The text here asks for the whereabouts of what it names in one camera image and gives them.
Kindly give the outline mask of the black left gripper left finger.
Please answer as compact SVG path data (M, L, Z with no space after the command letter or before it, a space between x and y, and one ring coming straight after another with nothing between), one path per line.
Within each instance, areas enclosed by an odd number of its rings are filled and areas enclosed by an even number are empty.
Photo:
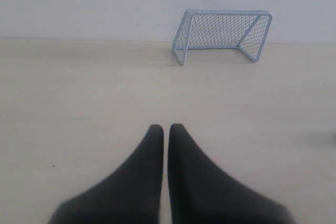
M159 223L163 157L163 129L152 124L118 169L60 204L49 223Z

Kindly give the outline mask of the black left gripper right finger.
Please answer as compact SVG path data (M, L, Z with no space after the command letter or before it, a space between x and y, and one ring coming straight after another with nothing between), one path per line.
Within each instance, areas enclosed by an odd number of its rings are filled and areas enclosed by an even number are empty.
M183 124L170 127L167 157L173 223L296 223L284 205L218 167Z

